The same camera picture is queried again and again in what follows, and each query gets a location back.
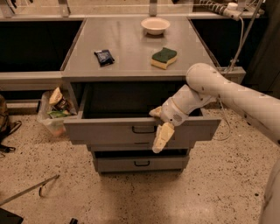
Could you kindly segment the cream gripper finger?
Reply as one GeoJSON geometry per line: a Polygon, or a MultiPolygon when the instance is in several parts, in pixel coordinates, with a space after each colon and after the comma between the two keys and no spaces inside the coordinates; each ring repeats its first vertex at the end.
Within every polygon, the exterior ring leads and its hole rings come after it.
{"type": "Polygon", "coordinates": [[[171,123],[165,122],[163,125],[158,125],[156,137],[152,145],[152,150],[155,153],[159,153],[160,151],[162,151],[169,140],[172,138],[173,134],[174,126],[171,123]]]}
{"type": "Polygon", "coordinates": [[[152,116],[152,117],[160,117],[161,116],[161,111],[162,111],[162,107],[158,106],[158,107],[152,109],[149,112],[149,115],[152,116]]]}

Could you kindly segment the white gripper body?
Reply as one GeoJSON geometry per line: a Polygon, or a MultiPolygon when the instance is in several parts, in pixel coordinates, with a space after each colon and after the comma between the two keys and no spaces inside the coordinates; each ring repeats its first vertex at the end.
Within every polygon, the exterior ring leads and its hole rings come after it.
{"type": "Polygon", "coordinates": [[[186,105],[174,97],[168,98],[161,108],[160,119],[173,126],[181,125],[188,118],[186,105]]]}

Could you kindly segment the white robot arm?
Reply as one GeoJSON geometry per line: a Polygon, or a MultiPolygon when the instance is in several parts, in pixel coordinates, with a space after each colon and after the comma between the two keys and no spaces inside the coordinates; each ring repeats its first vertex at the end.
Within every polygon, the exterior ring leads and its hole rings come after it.
{"type": "MultiPolygon", "coordinates": [[[[232,82],[214,67],[197,63],[185,75],[186,84],[150,115],[164,123],[157,127],[152,150],[159,153],[175,128],[213,98],[221,101],[249,124],[280,146],[280,100],[232,82]]],[[[280,224],[280,160],[274,164],[266,185],[259,224],[280,224]]]]}

